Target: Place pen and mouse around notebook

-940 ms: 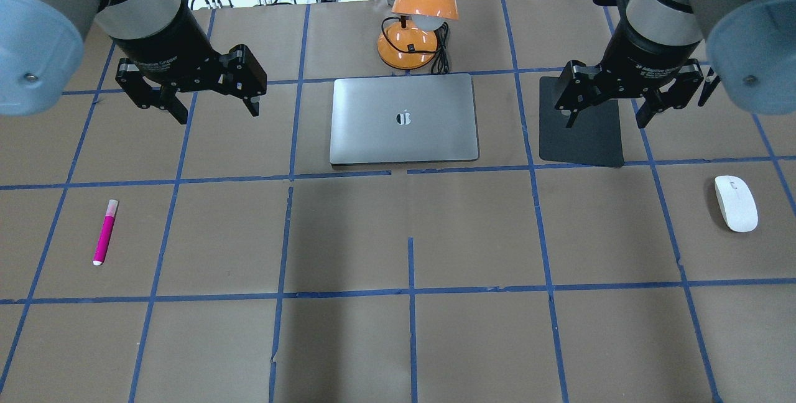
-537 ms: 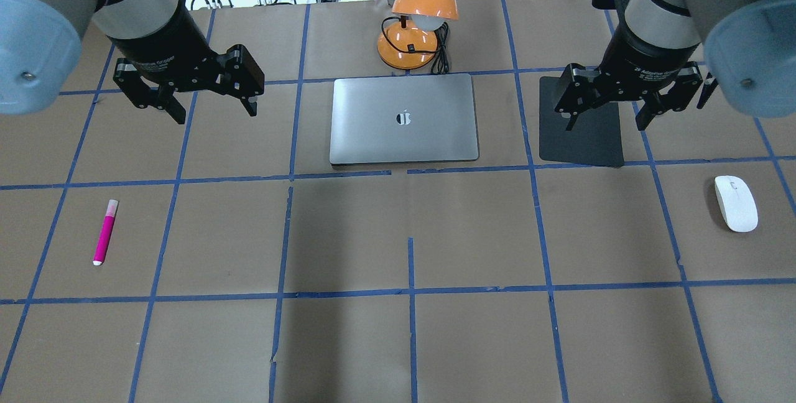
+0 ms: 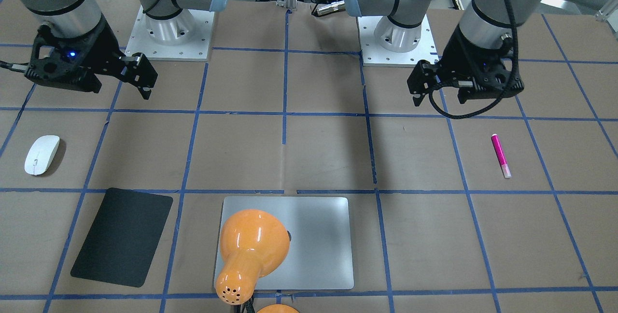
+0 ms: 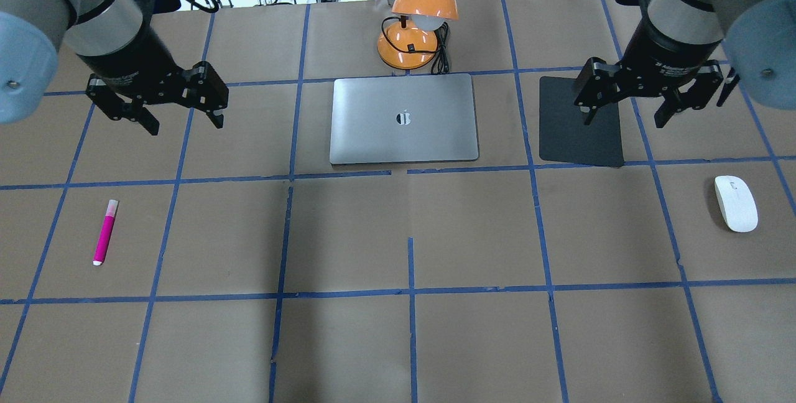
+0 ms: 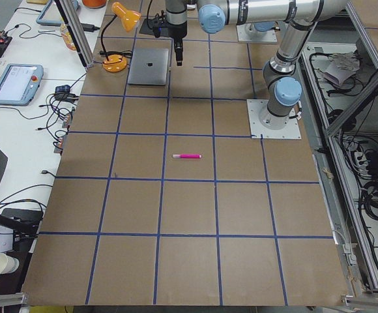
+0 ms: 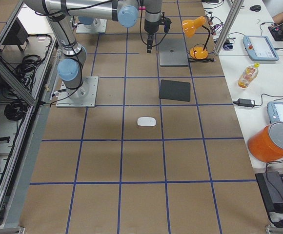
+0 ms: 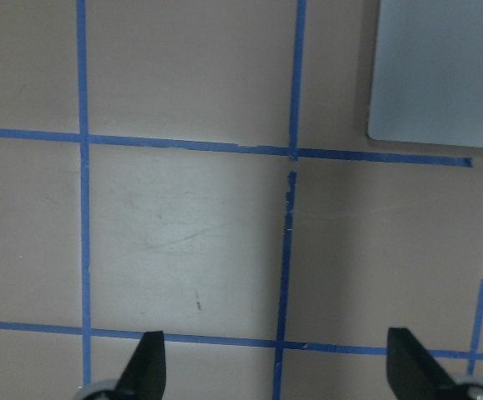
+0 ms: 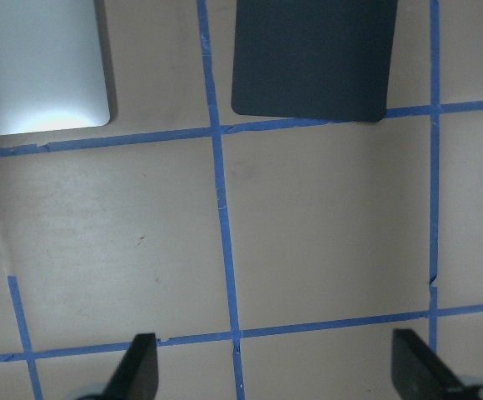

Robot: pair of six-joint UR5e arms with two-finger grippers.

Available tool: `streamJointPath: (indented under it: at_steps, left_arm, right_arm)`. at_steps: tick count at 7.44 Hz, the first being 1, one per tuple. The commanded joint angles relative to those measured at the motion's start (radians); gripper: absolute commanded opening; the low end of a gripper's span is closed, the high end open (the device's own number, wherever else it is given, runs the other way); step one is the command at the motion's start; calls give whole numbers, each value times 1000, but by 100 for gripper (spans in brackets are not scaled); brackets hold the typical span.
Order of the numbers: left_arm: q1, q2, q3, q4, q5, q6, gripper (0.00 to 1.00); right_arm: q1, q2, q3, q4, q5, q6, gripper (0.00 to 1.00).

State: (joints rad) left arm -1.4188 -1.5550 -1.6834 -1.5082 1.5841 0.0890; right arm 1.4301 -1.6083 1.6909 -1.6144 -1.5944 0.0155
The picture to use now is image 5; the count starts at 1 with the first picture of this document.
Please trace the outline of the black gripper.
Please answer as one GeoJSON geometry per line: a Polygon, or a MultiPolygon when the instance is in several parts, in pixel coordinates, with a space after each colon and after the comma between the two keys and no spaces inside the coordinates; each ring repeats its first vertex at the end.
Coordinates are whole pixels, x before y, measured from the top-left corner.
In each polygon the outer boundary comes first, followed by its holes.
{"type": "Polygon", "coordinates": [[[177,60],[177,66],[182,65],[183,60],[183,40],[181,38],[173,40],[175,59],[177,60]]]}

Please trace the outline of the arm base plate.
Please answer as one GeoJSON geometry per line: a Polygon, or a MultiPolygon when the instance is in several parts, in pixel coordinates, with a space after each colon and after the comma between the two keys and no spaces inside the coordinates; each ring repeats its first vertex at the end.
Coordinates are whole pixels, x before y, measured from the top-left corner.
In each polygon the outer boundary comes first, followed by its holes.
{"type": "Polygon", "coordinates": [[[291,108],[286,117],[276,117],[267,109],[266,99],[248,99],[250,137],[253,139],[300,140],[300,116],[291,108]]]}
{"type": "Polygon", "coordinates": [[[276,32],[273,28],[266,31],[259,31],[253,23],[238,25],[237,36],[239,42],[258,43],[258,44],[276,44],[276,32]]]}

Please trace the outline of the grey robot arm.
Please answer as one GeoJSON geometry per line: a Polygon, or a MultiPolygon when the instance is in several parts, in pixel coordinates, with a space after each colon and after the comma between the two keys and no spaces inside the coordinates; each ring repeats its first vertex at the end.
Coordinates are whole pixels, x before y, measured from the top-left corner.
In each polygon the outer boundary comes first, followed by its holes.
{"type": "Polygon", "coordinates": [[[293,78],[297,59],[317,22],[327,20],[346,6],[343,0],[243,0],[194,1],[202,30],[209,34],[226,25],[241,26],[249,33],[265,33],[276,22],[287,25],[276,55],[265,63],[263,77],[269,90],[260,123],[272,130],[283,129],[292,108],[298,104],[301,84],[293,78]]]}

